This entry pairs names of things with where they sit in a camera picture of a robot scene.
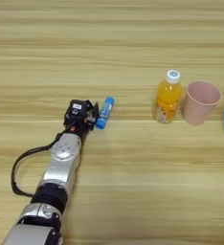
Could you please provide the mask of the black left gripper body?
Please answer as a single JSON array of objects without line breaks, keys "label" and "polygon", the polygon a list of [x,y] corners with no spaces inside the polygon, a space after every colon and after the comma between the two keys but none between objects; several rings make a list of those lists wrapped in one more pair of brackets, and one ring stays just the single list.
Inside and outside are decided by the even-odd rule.
[{"label": "black left gripper body", "polygon": [[92,109],[81,111],[69,108],[64,116],[64,126],[69,133],[76,134],[84,141],[88,132],[94,128],[95,120]]}]

